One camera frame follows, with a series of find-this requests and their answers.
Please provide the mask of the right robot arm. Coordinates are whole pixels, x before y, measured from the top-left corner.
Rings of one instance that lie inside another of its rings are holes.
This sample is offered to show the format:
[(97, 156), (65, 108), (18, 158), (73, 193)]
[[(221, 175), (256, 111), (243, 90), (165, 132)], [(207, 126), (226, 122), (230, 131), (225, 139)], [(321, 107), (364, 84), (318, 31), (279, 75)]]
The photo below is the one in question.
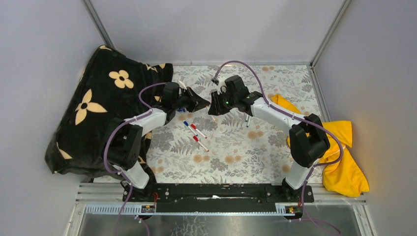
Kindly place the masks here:
[(283, 187), (282, 196), (290, 203), (299, 199), (302, 194), (300, 188), (307, 180), (313, 165), (330, 148), (320, 118), (315, 114), (305, 117), (273, 104), (262, 93), (250, 92), (242, 78), (237, 75), (226, 79), (220, 90), (212, 91), (210, 96), (209, 115), (224, 115), (236, 108), (286, 133), (294, 162), (289, 174), (284, 178), (287, 186)]

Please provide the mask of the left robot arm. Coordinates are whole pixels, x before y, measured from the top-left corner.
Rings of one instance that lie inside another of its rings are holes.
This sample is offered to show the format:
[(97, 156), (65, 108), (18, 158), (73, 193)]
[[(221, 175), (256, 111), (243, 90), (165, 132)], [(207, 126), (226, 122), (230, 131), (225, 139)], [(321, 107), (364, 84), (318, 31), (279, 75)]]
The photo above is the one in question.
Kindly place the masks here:
[(168, 124), (177, 110), (185, 109), (193, 113), (210, 105), (190, 87), (181, 88), (176, 82), (160, 83), (162, 97), (155, 105), (150, 105), (142, 98), (143, 93), (155, 87), (150, 85), (139, 93), (139, 100), (148, 110), (144, 113), (122, 120), (111, 120), (102, 142), (102, 157), (105, 168), (112, 174), (123, 176), (134, 187), (134, 196), (140, 202), (147, 202), (152, 197), (150, 180), (139, 161), (143, 137), (152, 130)]

